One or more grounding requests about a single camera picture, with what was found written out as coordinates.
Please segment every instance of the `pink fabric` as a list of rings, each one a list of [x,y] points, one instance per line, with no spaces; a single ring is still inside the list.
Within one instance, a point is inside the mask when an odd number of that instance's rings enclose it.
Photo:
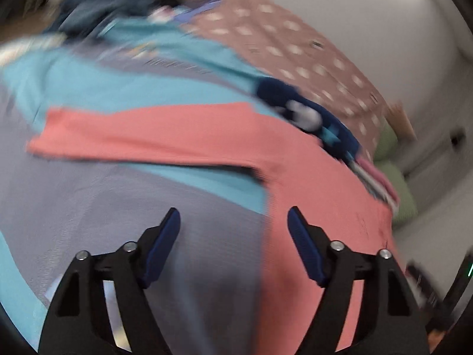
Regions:
[[[114,114],[52,109],[28,151],[68,159],[251,167],[268,190],[258,355],[294,354],[322,290],[309,280],[287,228],[297,205],[308,222],[360,252],[393,249],[391,211],[318,139],[249,104],[140,108]],[[362,284],[354,286],[339,348],[351,344]]]
[[[380,183],[384,188],[386,188],[387,192],[391,195],[393,200],[399,205],[401,199],[396,192],[396,189],[393,187],[389,179],[386,177],[384,173],[382,173],[379,169],[377,169],[371,161],[366,160],[362,156],[358,156],[356,158],[356,162],[358,165],[363,168],[366,172],[368,172],[373,179],[375,179],[378,183]]]
[[[188,29],[298,87],[304,97],[337,116],[371,160],[385,101],[339,49],[300,17],[271,0],[223,0],[196,15]]]

